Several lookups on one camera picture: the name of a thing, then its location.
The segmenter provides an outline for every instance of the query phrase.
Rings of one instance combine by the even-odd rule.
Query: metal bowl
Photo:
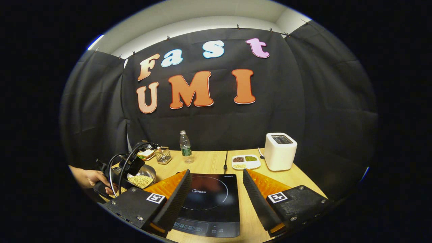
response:
[[[143,165],[142,167],[141,167],[141,169],[138,171],[138,174],[136,174],[136,175],[134,175],[134,176],[148,176],[148,177],[150,177],[151,179],[152,179],[152,182],[148,185],[148,186],[150,186],[150,185],[153,185],[153,182],[155,181],[155,178],[156,178],[156,171],[155,171],[155,169],[153,168],[153,167],[151,167],[150,165]],[[133,175],[131,175],[131,174],[127,174],[127,177],[128,178],[130,178],[130,177],[134,177]]]

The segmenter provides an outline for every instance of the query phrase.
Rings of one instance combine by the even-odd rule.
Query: plastic bottle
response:
[[[189,141],[185,130],[180,131],[180,149],[184,162],[188,164],[192,163],[194,159],[192,157],[191,142]]]

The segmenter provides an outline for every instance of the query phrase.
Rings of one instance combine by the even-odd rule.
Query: white plate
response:
[[[246,161],[246,156],[252,156],[257,160]],[[243,162],[234,162],[234,159],[238,158],[238,157],[243,158]],[[261,166],[261,161],[256,155],[253,155],[253,154],[237,155],[237,156],[233,156],[231,158],[231,166],[233,169],[237,169],[237,170],[243,170],[244,169],[244,168],[235,168],[234,165],[245,165],[246,169],[256,169],[256,168]]]

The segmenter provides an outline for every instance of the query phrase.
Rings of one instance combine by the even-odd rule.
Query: induction cooktop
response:
[[[235,174],[194,174],[192,186],[173,229],[207,237],[240,234]]]

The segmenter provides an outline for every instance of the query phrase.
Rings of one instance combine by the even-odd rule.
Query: white toaster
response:
[[[272,171],[291,169],[297,142],[282,132],[267,133],[264,160]]]

